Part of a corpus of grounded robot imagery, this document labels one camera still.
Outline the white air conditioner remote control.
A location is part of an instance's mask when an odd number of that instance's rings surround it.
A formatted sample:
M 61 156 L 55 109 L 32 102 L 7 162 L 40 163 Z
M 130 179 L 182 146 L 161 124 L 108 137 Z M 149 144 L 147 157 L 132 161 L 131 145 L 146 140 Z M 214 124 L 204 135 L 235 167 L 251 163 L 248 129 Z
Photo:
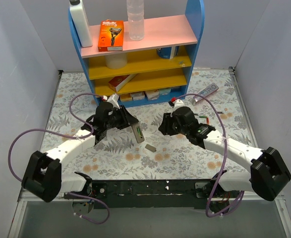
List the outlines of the white air conditioner remote control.
M 137 143 L 142 143 L 145 141 L 145 138 L 144 138 L 144 135 L 143 135 L 143 132 L 141 130 L 141 127 L 138 123 L 134 124 L 131 126 L 132 128 L 132 131 L 134 133 L 134 136 L 135 136 L 135 139 L 137 141 Z

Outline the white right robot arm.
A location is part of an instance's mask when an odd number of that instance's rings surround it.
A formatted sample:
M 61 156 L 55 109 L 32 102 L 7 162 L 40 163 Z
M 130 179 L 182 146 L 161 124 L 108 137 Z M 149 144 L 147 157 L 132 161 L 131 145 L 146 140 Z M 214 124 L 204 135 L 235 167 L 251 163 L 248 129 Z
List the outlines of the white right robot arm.
M 222 197 L 229 191 L 250 191 L 267 201 L 273 201 L 291 180 L 291 174 L 278 150 L 248 146 L 234 139 L 224 139 L 213 126 L 199 123 L 189 107 L 165 113 L 159 126 L 163 135 L 182 134 L 190 143 L 216 152 L 245 168 L 243 173 L 223 170 L 201 188 Z

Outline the grey remote battery cover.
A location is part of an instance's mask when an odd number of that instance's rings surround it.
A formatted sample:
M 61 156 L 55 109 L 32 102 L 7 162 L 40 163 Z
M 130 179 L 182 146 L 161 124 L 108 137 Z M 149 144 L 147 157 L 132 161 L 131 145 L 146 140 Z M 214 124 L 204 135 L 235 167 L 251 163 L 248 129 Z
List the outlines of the grey remote battery cover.
M 152 145 L 147 144 L 147 145 L 145 146 L 145 148 L 146 148 L 147 150 L 151 151 L 151 152 L 156 152 L 156 147 L 154 147 L 154 146 L 152 146 Z

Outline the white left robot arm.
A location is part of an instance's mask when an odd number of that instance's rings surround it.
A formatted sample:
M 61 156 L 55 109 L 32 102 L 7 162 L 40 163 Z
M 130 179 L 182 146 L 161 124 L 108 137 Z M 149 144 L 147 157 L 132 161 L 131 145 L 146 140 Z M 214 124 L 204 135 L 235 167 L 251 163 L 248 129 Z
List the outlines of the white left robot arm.
M 92 179 L 81 172 L 63 175 L 63 168 L 87 149 L 106 137 L 109 129 L 135 126 L 139 120 L 125 106 L 115 107 L 102 102 L 75 134 L 61 145 L 46 151 L 34 152 L 28 162 L 21 185 L 45 202 L 51 202 L 59 193 L 73 192 L 81 198 L 92 194 Z

